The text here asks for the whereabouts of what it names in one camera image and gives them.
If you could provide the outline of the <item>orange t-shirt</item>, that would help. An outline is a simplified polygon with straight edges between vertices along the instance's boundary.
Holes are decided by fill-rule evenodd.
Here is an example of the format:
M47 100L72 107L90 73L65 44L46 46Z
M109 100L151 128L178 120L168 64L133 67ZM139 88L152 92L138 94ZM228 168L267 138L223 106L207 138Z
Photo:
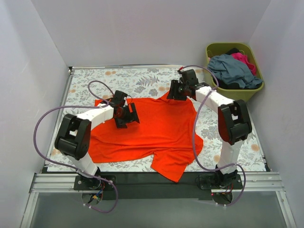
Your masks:
M193 135L197 112L191 100L134 98L139 122L118 129L113 119L91 132L88 153L94 163L124 162L153 155L151 168L178 182L186 167L200 154L203 139Z

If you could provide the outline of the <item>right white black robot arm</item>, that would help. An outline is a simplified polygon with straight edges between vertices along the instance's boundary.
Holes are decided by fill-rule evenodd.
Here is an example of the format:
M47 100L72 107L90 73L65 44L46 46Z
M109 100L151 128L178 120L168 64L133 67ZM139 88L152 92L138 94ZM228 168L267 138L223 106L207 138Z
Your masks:
M216 87L200 83L193 69L185 70L181 67L178 74L180 78L171 81L167 98L179 101L192 98L218 115L218 133L222 139L220 159L214 169L204 169L211 176L202 181L208 187L225 189L237 181L240 149L252 132L246 102L227 98L218 93Z

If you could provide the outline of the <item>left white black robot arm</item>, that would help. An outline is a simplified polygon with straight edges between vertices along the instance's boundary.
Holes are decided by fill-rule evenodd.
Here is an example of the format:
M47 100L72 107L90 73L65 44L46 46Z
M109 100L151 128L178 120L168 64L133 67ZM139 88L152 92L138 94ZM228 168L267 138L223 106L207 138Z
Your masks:
M91 131L111 119L118 129L140 122L135 104L127 102L127 96L122 91L115 91L113 97L101 101L95 108L77 115L66 114L58 130L55 148L68 157L91 190L98 189L101 184L97 175L99 169L88 153Z

